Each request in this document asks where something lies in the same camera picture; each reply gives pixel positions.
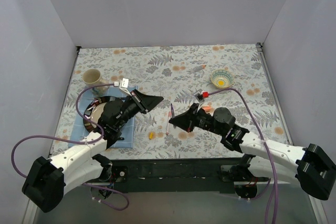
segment patterned bowl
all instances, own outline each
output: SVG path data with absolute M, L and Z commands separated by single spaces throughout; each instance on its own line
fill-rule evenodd
M 230 87 L 233 79 L 233 75 L 225 69 L 217 69 L 211 73 L 211 82 L 219 89 Z

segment tabletop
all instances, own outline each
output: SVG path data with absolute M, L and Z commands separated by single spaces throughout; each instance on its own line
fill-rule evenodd
M 200 65 L 206 67 L 190 72 Z M 75 101 L 85 87 L 81 77 L 90 68 L 99 69 L 110 82 L 125 77 L 130 79 L 131 86 L 138 85 L 140 92 L 164 97 L 150 113 L 136 116 L 133 148 L 107 149 L 102 155 L 109 159 L 241 157 L 241 153 L 226 149 L 220 143 L 221 137 L 210 132 L 195 129 L 186 133 L 171 126 L 169 135 L 165 134 L 170 104 L 174 105 L 175 115 L 178 115 L 196 102 L 193 96 L 196 90 L 217 90 L 210 76 L 213 70 L 220 68 L 235 76 L 233 88 L 246 99 L 264 136 L 287 143 L 274 95 L 255 45 L 80 49 L 59 119 L 57 137 L 70 138 L 76 117 Z M 257 132 L 235 92 L 224 91 L 210 96 L 205 104 L 212 106 L 212 112 L 218 107 L 228 108 L 237 124 Z M 56 155 L 67 148 L 67 143 L 54 141 L 50 154 Z

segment table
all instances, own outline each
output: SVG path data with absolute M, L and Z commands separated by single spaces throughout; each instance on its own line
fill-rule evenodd
M 192 68 L 200 65 L 206 65 L 206 68 L 190 73 Z M 245 97 L 265 137 L 288 143 L 256 45 L 80 49 L 57 127 L 57 137 L 70 138 L 76 117 L 75 101 L 85 87 L 81 77 L 90 68 L 99 69 L 111 82 L 129 78 L 130 85 L 138 85 L 139 91 L 164 97 L 153 111 L 136 116 L 134 148 L 110 148 L 102 153 L 109 159 L 241 157 L 240 153 L 227 150 L 220 143 L 221 137 L 210 132 L 195 129 L 186 133 L 173 129 L 171 125 L 170 134 L 165 134 L 170 103 L 173 103 L 175 115 L 178 115 L 196 102 L 193 97 L 196 90 L 215 91 L 210 75 L 219 68 L 235 76 L 233 87 Z M 213 108 L 227 107 L 236 117 L 237 124 L 257 132 L 236 93 L 224 91 L 213 95 L 206 99 L 206 104 Z M 149 139 L 150 132 L 155 133 L 152 140 Z M 67 148 L 67 143 L 54 141 L 50 154 L 56 155 Z

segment blue cloth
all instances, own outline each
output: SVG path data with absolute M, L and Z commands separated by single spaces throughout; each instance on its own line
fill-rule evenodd
M 137 89 L 136 87 L 127 88 L 129 91 Z M 124 93 L 122 93 L 119 88 L 110 87 L 105 95 L 113 96 L 113 97 L 126 97 Z M 78 109 L 83 114 L 88 105 L 94 100 L 94 96 L 90 90 L 86 91 L 80 101 Z M 133 132 L 134 132 L 134 117 L 129 119 L 128 122 L 121 129 L 121 137 L 125 138 L 123 141 L 117 141 L 115 144 L 111 146 L 111 148 L 133 148 Z M 76 115 L 75 123 L 73 125 L 72 133 L 70 140 L 79 141 L 80 137 L 85 137 L 89 134 L 89 132 L 85 129 L 83 124 L 83 118 L 81 118 L 78 114 Z

